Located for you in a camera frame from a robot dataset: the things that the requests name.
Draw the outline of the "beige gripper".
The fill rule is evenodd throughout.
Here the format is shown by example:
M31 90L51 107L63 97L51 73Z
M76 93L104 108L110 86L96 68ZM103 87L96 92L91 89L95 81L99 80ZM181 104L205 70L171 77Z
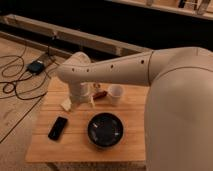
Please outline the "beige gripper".
M69 85L70 109L78 108L78 102L89 102L92 108L95 107L93 97L91 97L90 85L88 83L77 83Z

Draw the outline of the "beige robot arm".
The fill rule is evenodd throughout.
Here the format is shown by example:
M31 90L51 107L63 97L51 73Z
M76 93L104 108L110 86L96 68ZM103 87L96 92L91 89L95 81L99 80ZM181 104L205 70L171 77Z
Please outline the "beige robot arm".
M92 63L77 52L57 75L73 103L86 82L147 86L147 171L213 171L213 52L200 47L153 50Z

